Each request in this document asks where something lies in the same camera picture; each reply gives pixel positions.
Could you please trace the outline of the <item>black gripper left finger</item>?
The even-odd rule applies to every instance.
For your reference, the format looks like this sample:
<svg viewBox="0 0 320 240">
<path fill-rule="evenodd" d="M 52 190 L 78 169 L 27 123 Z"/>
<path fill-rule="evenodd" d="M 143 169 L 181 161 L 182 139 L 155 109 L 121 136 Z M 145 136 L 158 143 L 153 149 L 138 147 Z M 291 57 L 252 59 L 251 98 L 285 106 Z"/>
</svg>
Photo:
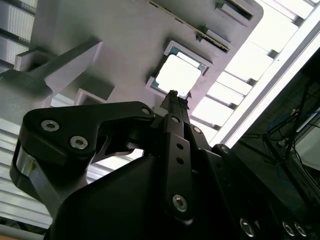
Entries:
<svg viewBox="0 0 320 240">
<path fill-rule="evenodd" d="M 55 219 L 78 190 L 147 157 L 188 157 L 176 91 L 160 112 L 139 101 L 41 108 L 22 121 L 10 177 Z"/>
</svg>

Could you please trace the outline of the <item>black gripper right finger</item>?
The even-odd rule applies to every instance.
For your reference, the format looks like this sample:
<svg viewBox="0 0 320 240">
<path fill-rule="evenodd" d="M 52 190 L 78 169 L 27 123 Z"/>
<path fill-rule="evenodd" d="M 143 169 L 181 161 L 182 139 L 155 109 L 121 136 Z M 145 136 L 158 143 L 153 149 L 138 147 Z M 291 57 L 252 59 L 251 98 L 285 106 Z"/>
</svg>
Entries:
<svg viewBox="0 0 320 240">
<path fill-rule="evenodd" d="M 177 98 L 193 156 L 221 201 L 227 226 L 220 240 L 311 240 L 313 221 L 295 216 L 226 145 L 210 147 L 190 123 L 188 101 Z"/>
</svg>

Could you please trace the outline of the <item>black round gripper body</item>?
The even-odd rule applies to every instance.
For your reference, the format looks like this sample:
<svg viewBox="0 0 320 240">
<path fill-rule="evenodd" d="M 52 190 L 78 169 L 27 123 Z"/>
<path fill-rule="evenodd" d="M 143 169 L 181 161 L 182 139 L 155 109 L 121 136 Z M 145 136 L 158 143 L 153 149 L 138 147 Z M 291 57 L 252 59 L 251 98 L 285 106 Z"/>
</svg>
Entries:
<svg viewBox="0 0 320 240">
<path fill-rule="evenodd" d="M 49 229 L 52 240 L 238 240 L 210 160 L 149 156 L 70 195 Z"/>
</svg>

